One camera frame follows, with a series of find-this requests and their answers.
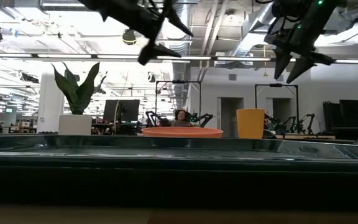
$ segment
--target woman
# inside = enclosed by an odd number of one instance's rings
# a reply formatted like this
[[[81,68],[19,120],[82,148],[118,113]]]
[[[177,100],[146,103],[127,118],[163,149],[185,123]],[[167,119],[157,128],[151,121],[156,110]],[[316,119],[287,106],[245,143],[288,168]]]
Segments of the woman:
[[[171,127],[193,127],[187,119],[189,116],[190,114],[185,110],[177,110],[175,112],[175,120],[171,121]]]

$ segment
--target column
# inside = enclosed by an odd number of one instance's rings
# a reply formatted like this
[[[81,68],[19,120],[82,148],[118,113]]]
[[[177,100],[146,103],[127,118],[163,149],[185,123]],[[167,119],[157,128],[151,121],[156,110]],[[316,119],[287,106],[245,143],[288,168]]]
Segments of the column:
[[[57,132],[63,109],[64,95],[57,87],[53,67],[49,65],[41,76],[37,132]]]

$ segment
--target black monitor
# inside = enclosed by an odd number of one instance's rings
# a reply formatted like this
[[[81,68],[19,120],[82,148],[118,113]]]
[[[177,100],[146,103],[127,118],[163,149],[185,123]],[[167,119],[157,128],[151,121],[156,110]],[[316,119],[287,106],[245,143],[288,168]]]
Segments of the black monitor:
[[[117,103],[119,103],[117,114],[121,113],[121,121],[138,120],[140,100],[106,100],[103,114],[105,121],[114,121]]]
[[[358,128],[358,100],[339,100],[344,127]]]

